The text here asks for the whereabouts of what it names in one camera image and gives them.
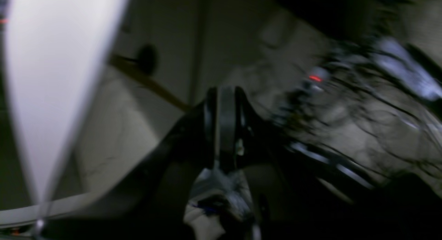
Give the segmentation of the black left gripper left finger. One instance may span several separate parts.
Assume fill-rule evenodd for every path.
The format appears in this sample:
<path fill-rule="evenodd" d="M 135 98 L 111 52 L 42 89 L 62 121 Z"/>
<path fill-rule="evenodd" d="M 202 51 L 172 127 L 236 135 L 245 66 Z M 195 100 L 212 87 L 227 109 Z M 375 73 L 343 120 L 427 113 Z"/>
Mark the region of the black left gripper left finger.
<path fill-rule="evenodd" d="M 183 217 L 195 179 L 213 165 L 216 101 L 211 88 L 104 196 L 65 218 L 46 220 L 45 239 L 194 239 Z"/>

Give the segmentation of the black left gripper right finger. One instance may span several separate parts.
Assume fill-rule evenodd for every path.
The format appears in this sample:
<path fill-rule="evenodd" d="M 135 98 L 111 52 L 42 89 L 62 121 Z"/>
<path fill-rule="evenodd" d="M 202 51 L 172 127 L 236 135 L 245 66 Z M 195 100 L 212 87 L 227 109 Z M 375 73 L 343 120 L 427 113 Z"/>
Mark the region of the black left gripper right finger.
<path fill-rule="evenodd" d="M 441 198 L 418 175 L 377 182 L 330 147 L 301 142 L 232 92 L 235 139 L 225 171 L 242 169 L 264 240 L 440 240 Z"/>

